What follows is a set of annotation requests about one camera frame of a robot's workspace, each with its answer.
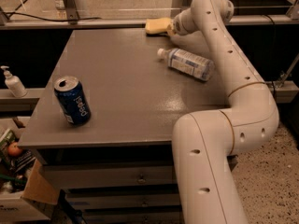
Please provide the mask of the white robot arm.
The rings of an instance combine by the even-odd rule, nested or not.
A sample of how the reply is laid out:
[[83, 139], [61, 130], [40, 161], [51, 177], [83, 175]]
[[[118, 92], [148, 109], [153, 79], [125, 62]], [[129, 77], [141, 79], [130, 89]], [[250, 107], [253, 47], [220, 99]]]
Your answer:
[[275, 134], [279, 114], [271, 91], [225, 24], [228, 0], [192, 0], [173, 21], [178, 35], [200, 31], [229, 106], [184, 115], [174, 125], [172, 152], [185, 224], [249, 224], [227, 158]]

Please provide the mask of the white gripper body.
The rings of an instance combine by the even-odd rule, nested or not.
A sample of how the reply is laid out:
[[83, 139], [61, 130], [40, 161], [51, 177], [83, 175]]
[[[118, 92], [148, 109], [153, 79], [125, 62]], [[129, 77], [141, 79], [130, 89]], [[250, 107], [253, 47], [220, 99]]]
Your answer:
[[178, 35], [188, 35], [198, 30], [189, 8], [180, 12], [173, 19], [173, 30]]

